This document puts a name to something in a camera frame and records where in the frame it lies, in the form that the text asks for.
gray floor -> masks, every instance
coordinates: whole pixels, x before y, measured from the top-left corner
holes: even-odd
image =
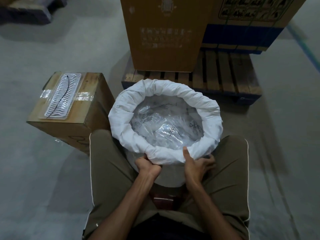
[[[307,15],[315,6],[308,0],[294,18],[308,23],[311,46],[320,38]],[[25,121],[58,70],[102,72],[121,92],[129,45],[120,1],[68,0],[50,25],[0,26],[0,46],[0,239],[80,239],[88,158]],[[221,104],[224,135],[250,144],[251,239],[319,239],[320,74],[287,30],[252,60],[263,97],[248,111]]]

khaki pants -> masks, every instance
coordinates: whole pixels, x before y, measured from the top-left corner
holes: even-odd
[[[244,239],[249,239],[248,221],[248,143],[238,136],[222,139],[213,155],[216,168],[202,182],[204,189],[219,208],[225,219]],[[97,130],[90,135],[90,172],[93,210],[83,238],[89,235],[120,204],[130,189],[137,172],[130,166],[116,146],[110,131]],[[157,210],[148,196],[133,226],[153,215],[182,222],[201,232],[206,232],[198,208],[189,196],[178,211]]]

